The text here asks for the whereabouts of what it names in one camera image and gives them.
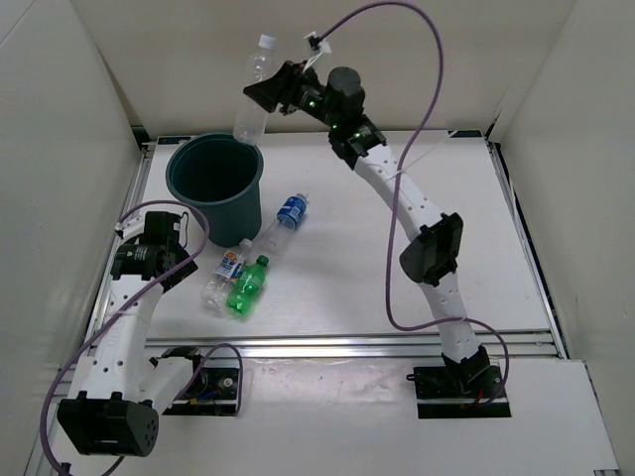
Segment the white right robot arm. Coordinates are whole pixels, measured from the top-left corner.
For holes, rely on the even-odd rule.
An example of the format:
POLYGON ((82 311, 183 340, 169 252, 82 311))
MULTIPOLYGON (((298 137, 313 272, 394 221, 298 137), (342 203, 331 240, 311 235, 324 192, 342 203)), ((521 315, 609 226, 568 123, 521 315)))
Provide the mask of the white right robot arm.
POLYGON ((394 215, 392 227, 402 227, 409 240, 399 262, 424 293, 439 329, 446 386, 461 397, 483 390, 491 364, 457 283, 462 218, 443 212, 399 173, 386 138, 364 113, 359 74, 339 66, 321 83, 312 68, 287 61, 271 78, 247 85, 243 92, 268 113, 301 110, 328 127, 335 154, 380 195, 394 215))

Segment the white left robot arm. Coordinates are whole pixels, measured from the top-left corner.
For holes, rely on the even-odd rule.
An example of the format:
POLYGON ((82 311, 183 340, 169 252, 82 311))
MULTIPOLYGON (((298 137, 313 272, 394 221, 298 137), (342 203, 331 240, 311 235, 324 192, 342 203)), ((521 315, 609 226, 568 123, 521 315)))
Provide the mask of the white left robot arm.
POLYGON ((196 271, 180 243, 181 216, 149 211, 120 226, 123 242, 110 270, 108 329, 61 400, 58 421, 82 455, 140 456, 155 447, 161 413, 179 392, 196 397, 208 374, 183 356, 149 359, 144 349, 154 310, 196 271))

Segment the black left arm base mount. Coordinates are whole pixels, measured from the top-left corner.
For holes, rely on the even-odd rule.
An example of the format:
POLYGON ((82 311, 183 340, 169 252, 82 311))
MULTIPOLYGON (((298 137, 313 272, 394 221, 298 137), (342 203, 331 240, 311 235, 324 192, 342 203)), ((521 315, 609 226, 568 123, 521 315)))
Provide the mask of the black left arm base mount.
POLYGON ((244 365, 239 349, 229 343, 213 346, 205 354, 197 347, 169 348, 161 359, 185 358, 190 361, 194 380, 180 392, 163 411, 164 416, 180 417, 237 417, 242 406, 244 365), (237 368, 208 367, 212 354, 219 350, 231 351, 237 368))

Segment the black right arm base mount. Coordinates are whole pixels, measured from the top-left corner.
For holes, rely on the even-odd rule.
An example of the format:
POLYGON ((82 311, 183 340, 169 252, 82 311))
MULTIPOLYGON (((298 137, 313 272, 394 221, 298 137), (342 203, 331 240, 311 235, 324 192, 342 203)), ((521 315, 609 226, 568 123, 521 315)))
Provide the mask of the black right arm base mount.
POLYGON ((446 366, 419 366, 406 376, 414 385, 419 419, 508 418, 505 364, 490 364, 463 383, 446 366))

